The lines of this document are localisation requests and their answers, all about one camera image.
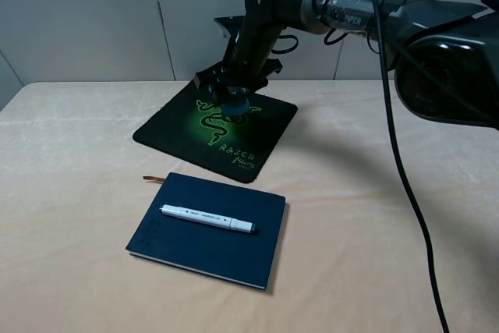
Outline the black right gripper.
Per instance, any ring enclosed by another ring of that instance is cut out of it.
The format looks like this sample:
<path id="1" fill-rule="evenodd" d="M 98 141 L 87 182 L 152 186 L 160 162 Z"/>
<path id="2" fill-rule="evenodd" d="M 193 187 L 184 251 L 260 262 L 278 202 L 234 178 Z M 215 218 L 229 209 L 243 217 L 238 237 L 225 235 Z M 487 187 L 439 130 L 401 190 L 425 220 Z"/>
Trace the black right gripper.
<path id="1" fill-rule="evenodd" d="M 268 58 L 257 73 L 250 72 L 247 66 L 237 68 L 235 64 L 220 61 L 197 72 L 193 82 L 198 89 L 209 87 L 214 105 L 222 106 L 247 102 L 253 92 L 268 85 L 269 75 L 280 72 L 281 62 L 275 58 Z"/>

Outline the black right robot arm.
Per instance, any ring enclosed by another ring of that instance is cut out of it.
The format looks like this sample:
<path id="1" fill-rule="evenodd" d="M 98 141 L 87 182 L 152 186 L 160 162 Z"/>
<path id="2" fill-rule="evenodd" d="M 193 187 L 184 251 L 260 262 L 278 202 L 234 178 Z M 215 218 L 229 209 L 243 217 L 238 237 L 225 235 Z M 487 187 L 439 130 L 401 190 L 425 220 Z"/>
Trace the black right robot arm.
<path id="1" fill-rule="evenodd" d="M 498 0 L 245 0 L 243 16 L 219 23 L 225 55 L 193 82 L 229 115 L 281 70 L 274 46 L 292 28 L 376 45 L 380 74 L 422 119 L 498 126 Z"/>

